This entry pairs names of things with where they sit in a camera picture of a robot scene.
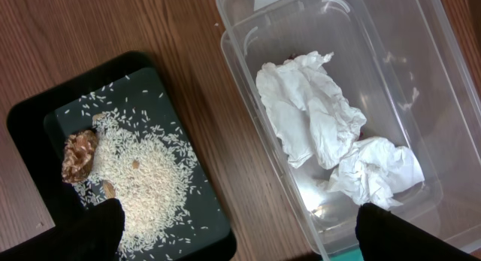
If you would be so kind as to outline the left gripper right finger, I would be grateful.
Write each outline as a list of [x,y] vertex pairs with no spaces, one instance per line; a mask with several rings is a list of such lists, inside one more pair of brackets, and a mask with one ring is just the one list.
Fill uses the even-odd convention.
[[365,261],[478,260],[372,203],[359,208],[355,236]]

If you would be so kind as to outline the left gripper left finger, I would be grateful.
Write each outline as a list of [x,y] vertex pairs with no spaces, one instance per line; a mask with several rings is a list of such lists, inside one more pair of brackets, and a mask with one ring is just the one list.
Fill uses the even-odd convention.
[[4,261],[112,260],[121,241],[125,213],[118,199],[89,209],[69,225],[56,226],[1,252]]

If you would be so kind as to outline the white napkin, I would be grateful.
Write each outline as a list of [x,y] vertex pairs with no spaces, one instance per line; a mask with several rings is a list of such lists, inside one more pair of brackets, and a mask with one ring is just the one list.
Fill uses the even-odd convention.
[[387,210],[402,205],[394,199],[394,194],[424,180],[419,161],[410,148],[372,137],[353,144],[324,187],[330,193],[342,192],[356,205],[370,202]]
[[322,168],[334,168],[367,122],[324,69],[333,55],[313,51],[282,65],[266,62],[256,75],[262,104],[293,168],[312,156]]

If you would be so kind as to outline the brown food scrap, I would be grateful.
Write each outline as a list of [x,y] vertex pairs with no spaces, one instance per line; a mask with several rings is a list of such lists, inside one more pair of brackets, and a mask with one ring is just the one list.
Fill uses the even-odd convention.
[[69,135],[65,141],[62,181],[75,184],[88,178],[92,171],[98,137],[92,130]]

